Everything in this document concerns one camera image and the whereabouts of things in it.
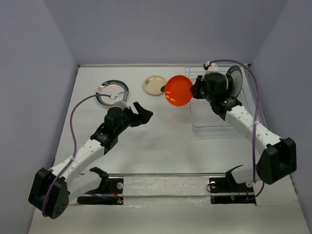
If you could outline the cream plate with small motifs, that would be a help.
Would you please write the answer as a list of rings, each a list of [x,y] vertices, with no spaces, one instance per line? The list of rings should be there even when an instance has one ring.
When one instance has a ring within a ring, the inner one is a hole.
[[[230,79],[229,79],[228,75],[226,75],[225,77],[226,77],[226,89],[228,90],[230,87]]]

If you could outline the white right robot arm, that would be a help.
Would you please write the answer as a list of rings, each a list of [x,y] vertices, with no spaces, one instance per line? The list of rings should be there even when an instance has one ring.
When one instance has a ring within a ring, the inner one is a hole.
[[[251,162],[235,166],[224,179],[229,191],[236,191],[246,182],[272,185],[297,169],[295,141],[271,132],[251,115],[238,99],[242,88],[243,75],[237,67],[226,74],[199,75],[189,89],[193,98],[208,101],[216,115],[252,144]]]

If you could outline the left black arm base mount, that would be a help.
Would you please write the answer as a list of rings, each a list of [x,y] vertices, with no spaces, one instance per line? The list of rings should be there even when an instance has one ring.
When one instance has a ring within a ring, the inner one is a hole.
[[[123,178],[109,178],[99,187],[77,198],[79,205],[123,205]]]

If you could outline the white plate green lettered rim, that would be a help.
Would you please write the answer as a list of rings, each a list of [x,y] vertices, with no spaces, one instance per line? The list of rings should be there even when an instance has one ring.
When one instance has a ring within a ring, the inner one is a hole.
[[[230,67],[226,73],[226,77],[229,81],[229,96],[237,98],[241,92],[243,83],[243,74],[241,68],[237,65]]]

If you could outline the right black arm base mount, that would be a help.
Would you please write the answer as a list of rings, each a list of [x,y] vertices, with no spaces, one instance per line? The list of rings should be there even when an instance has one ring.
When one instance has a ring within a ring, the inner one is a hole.
[[[253,187],[237,184],[225,177],[212,177],[206,186],[211,204],[256,204]]]

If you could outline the orange plate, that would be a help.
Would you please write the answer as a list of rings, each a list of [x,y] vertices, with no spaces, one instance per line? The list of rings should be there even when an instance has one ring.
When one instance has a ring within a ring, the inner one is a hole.
[[[193,97],[190,91],[192,85],[192,81],[184,75],[173,76],[164,88],[167,101],[178,107],[188,104]]]

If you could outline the large green red rimmed plate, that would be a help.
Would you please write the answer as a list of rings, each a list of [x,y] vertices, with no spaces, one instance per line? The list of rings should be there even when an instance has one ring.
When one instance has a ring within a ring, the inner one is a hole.
[[[113,107],[114,105],[110,96],[123,91],[129,95],[129,88],[126,83],[121,80],[107,80],[97,88],[96,100],[104,107]]]

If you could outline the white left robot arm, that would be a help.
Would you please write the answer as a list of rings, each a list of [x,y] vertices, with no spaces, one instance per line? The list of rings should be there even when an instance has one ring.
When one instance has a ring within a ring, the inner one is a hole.
[[[133,103],[136,113],[121,103],[108,109],[104,122],[80,149],[62,163],[51,169],[41,168],[35,174],[28,201],[42,212],[44,217],[58,218],[67,208],[69,185],[91,163],[107,154],[118,142],[118,137],[128,127],[137,127],[149,122],[153,112]]]

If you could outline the cream plate with black patch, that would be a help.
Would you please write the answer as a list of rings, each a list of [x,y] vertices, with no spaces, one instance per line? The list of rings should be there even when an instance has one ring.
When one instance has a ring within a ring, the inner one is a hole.
[[[158,96],[164,93],[166,84],[167,80],[164,77],[153,75],[144,80],[142,87],[147,94]]]

